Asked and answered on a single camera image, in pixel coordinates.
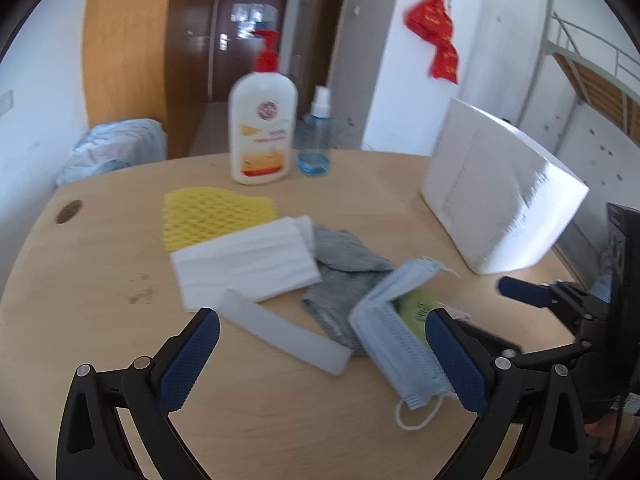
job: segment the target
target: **blue face mask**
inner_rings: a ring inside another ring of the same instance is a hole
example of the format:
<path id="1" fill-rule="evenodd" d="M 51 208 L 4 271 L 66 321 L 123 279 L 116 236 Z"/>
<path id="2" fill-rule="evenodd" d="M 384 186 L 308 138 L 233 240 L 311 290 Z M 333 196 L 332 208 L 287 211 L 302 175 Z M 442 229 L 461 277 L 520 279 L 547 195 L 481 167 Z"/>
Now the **blue face mask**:
<path id="1" fill-rule="evenodd" d="M 396 423 L 404 430 L 424 428 L 436 415 L 442 399 L 456 396 L 433 351 L 409 330 L 391 303 L 428 282 L 439 270 L 452 272 L 427 257 L 405 261 L 360 300 L 349 316 L 365 350 L 401 397 Z M 403 403 L 415 410 L 426 406 L 432 397 L 438 398 L 436 407 L 422 424 L 402 423 Z"/>

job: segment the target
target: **yellow mesh sponge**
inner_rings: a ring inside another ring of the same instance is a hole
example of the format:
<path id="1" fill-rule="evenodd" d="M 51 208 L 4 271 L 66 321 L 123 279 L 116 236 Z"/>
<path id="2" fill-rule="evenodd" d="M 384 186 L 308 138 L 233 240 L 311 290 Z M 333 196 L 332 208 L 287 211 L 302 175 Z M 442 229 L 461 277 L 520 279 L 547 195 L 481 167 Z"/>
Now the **yellow mesh sponge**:
<path id="1" fill-rule="evenodd" d="M 164 246 L 177 251 L 277 218 L 271 198 L 217 187 L 185 187 L 164 196 Z"/>

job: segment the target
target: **red plastic bag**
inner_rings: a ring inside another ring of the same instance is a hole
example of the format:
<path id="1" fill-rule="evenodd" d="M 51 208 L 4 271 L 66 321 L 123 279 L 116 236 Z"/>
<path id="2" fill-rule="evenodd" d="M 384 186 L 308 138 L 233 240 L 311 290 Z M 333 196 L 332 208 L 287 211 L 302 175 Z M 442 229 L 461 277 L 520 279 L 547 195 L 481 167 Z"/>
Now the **red plastic bag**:
<path id="1" fill-rule="evenodd" d="M 447 14 L 443 0 L 423 0 L 404 17 L 406 26 L 436 46 L 436 56 L 430 74 L 458 84 L 458 53 L 451 44 L 453 21 Z"/>

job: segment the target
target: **green packet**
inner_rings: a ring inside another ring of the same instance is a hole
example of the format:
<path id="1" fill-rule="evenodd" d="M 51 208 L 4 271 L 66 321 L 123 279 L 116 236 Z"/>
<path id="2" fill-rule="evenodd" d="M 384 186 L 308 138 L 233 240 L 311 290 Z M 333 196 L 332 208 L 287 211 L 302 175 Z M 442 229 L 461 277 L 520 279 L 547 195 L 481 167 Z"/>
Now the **green packet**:
<path id="1" fill-rule="evenodd" d="M 419 288 L 408 292 L 404 296 L 400 296 L 400 298 L 394 301 L 394 304 L 404 324 L 409 327 L 409 330 L 411 330 L 420 341 L 429 346 L 424 333 L 424 323 L 426 322 L 427 314 L 441 305 Z"/>

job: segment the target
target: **wooden table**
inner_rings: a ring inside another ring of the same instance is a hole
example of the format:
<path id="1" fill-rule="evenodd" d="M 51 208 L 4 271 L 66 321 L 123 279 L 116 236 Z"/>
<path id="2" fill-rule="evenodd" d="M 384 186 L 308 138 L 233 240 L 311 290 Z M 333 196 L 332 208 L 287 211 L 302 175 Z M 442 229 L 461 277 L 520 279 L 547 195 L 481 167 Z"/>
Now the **wooden table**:
<path id="1" fill-rule="evenodd" d="M 31 231 L 0 304 L 0 419 L 40 480 L 54 478 L 60 418 L 76 367 L 127 367 L 153 355 L 192 314 L 180 304 L 161 241 L 162 197 L 187 186 L 220 186 L 270 196 L 282 216 L 310 215 L 354 232 L 400 264 L 426 254 L 460 274 L 441 272 L 426 288 L 465 310 L 478 326 L 527 351 L 572 340 L 548 311 L 498 296 L 498 276 L 476 276 L 418 193 L 428 160 L 420 156 L 336 152 L 321 178 L 293 170 L 268 186 L 231 181 L 226 155 L 117 171 L 62 187 Z M 81 200 L 76 216 L 60 210 Z M 512 274 L 533 282 L 569 280 L 553 253 Z M 265 302 L 322 333 L 299 304 L 301 293 Z M 474 420 L 448 400 L 424 430 L 394 422 L 398 398 L 366 357 L 333 377 L 270 348 L 222 320 L 220 342 L 184 408 L 172 421 L 213 479 L 432 478 Z M 158 478 L 128 412 L 124 425 L 149 479 Z M 408 413 L 407 423 L 424 413 Z M 487 478 L 502 470 L 518 434 L 510 430 Z"/>

